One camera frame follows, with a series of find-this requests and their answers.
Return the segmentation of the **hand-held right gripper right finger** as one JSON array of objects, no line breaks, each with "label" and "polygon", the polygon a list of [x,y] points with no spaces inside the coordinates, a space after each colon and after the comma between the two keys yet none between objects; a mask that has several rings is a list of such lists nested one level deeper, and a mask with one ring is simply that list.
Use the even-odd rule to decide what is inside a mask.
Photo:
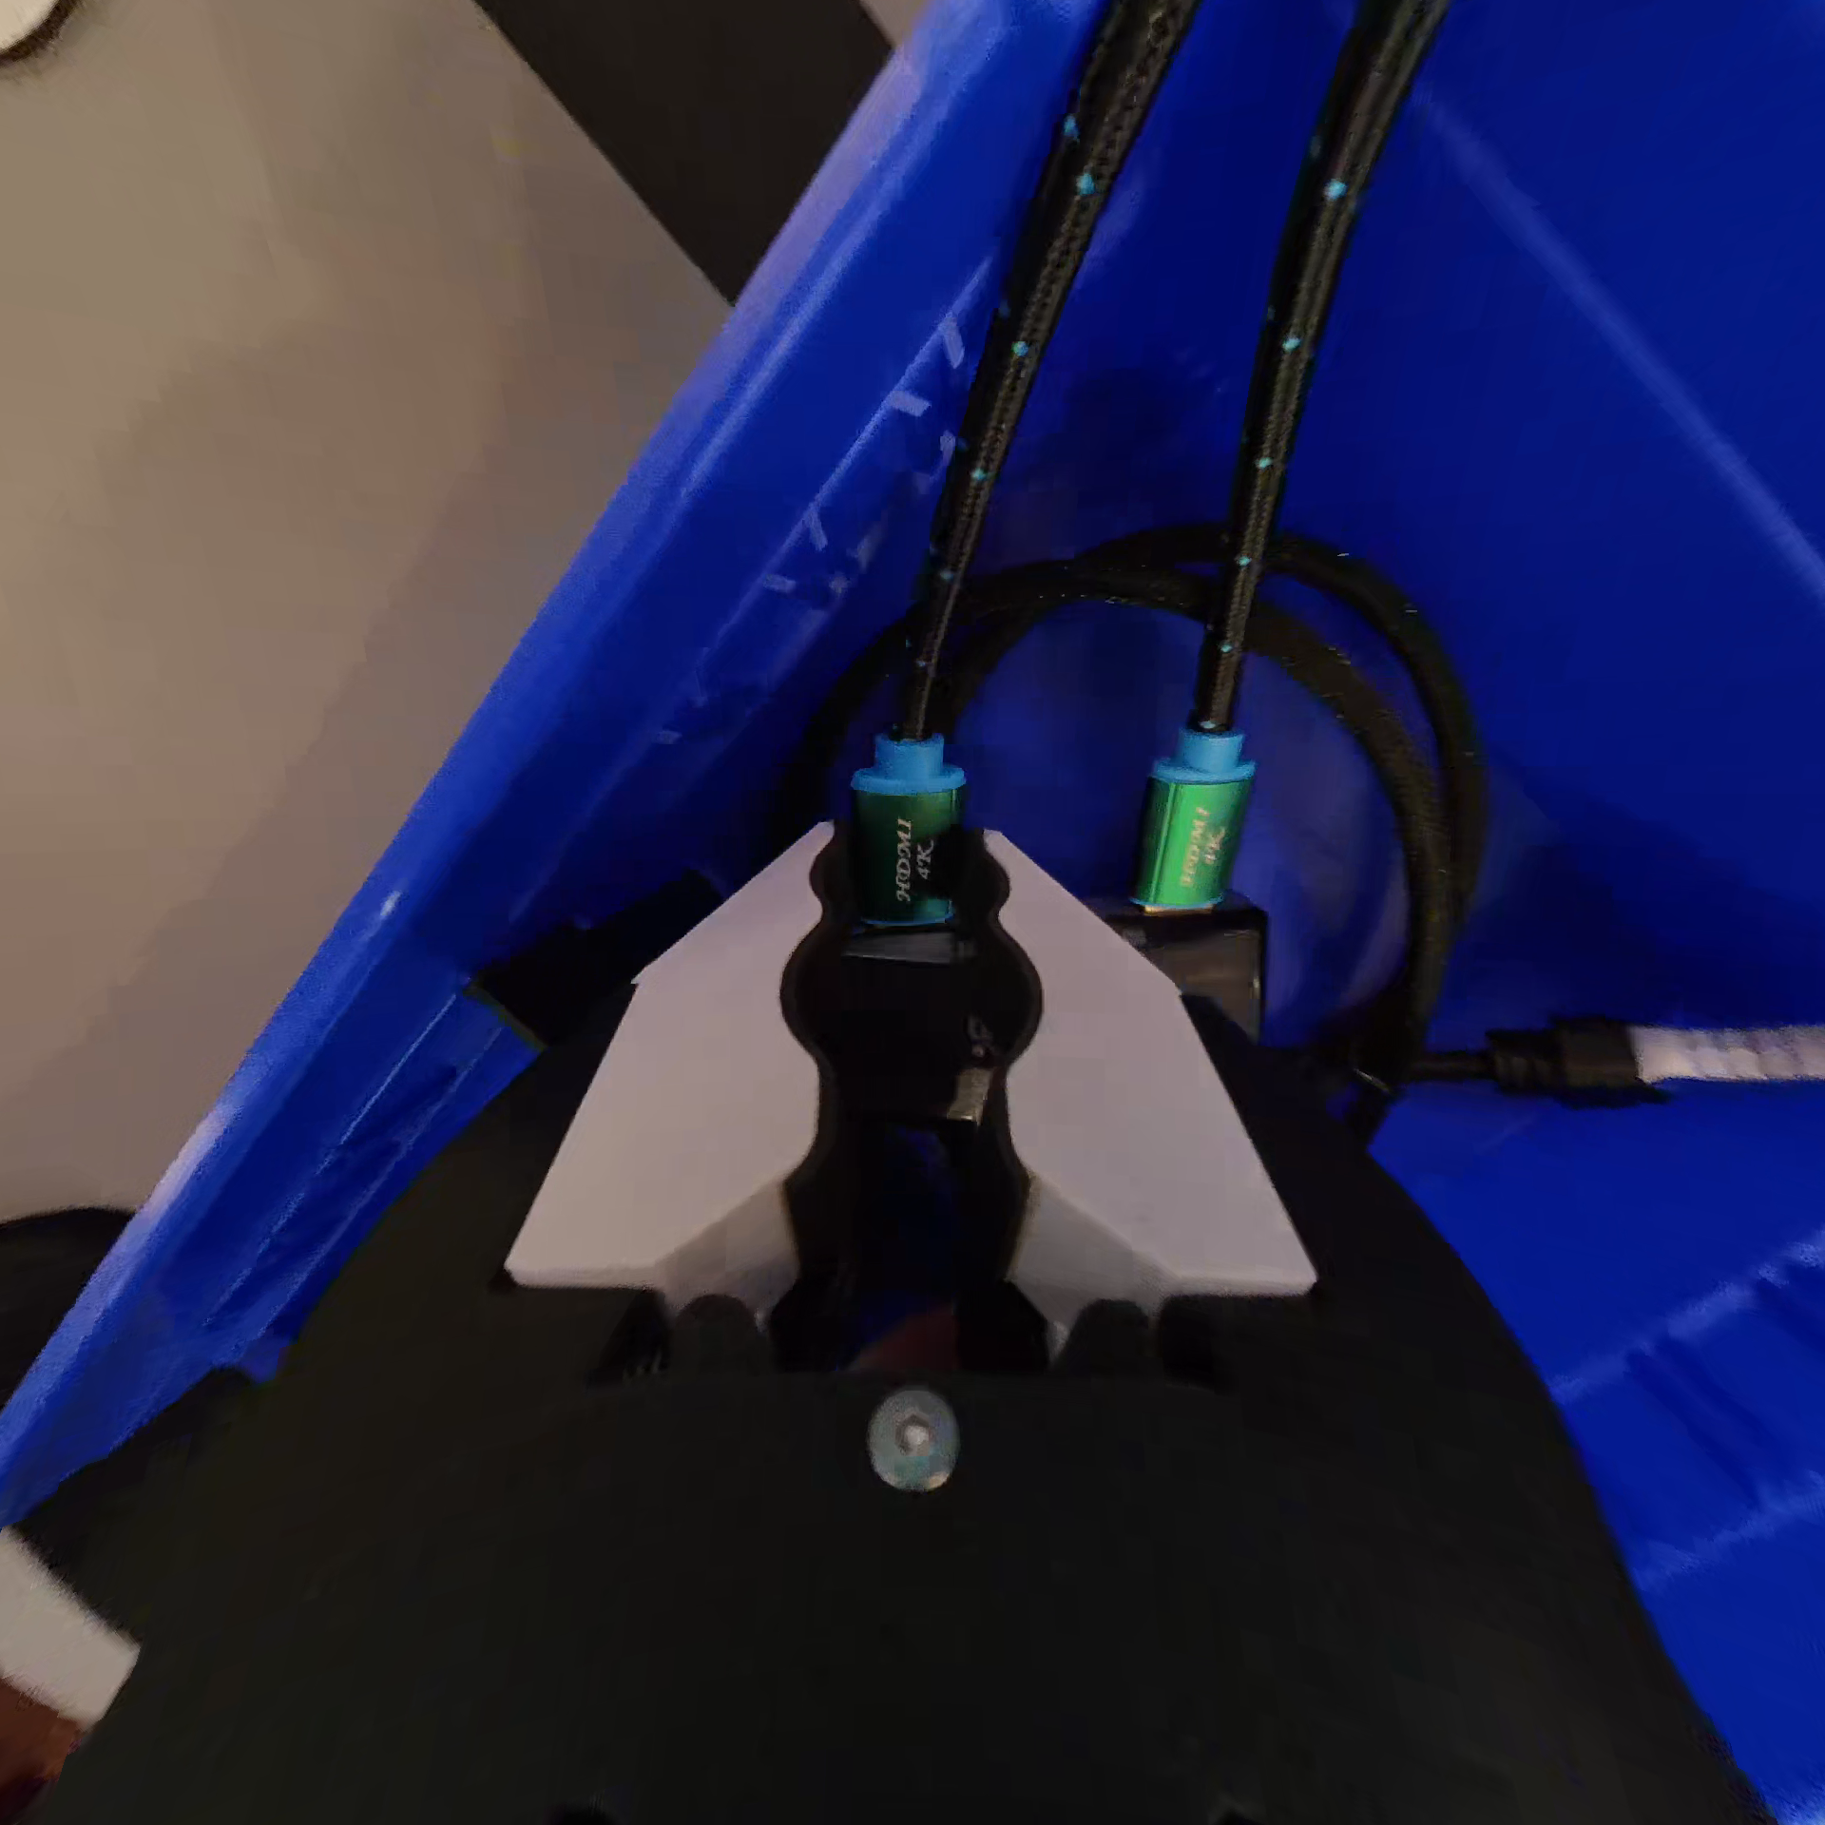
[{"label": "hand-held right gripper right finger", "polygon": [[997,1114],[1019,1173],[988,1287],[1053,1329],[1086,1306],[1298,1297],[1317,1269],[1180,991],[1003,834],[995,931],[1036,987]]}]

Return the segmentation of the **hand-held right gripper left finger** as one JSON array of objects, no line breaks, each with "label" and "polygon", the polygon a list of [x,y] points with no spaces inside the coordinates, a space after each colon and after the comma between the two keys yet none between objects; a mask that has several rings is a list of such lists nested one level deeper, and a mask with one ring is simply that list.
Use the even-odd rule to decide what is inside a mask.
[{"label": "hand-held right gripper left finger", "polygon": [[506,1255],[519,1293],[731,1296],[770,1313],[852,1265],[827,1067],[787,977],[831,912],[810,827],[634,976]]}]

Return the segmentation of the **blue divided plastic bin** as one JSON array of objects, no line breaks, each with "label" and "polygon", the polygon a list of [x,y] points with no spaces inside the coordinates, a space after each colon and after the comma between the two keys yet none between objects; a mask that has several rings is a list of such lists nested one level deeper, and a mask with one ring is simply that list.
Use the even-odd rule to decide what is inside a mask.
[{"label": "blue divided plastic bin", "polygon": [[[1177,43],[939,720],[1121,898],[1356,4]],[[472,4],[209,7],[266,229],[5,537],[5,1524],[132,1665],[25,1821],[1821,1821],[1821,1085],[1393,1104],[1420,1049],[1821,1026],[1821,4],[1452,4],[1318,342],[1239,728],[1298,1297],[990,1288],[979,1126],[852,1265],[519,1293],[633,980],[847,816],[1105,4],[929,4],[727,305]],[[966,613],[1013,586],[1014,648]]]}]

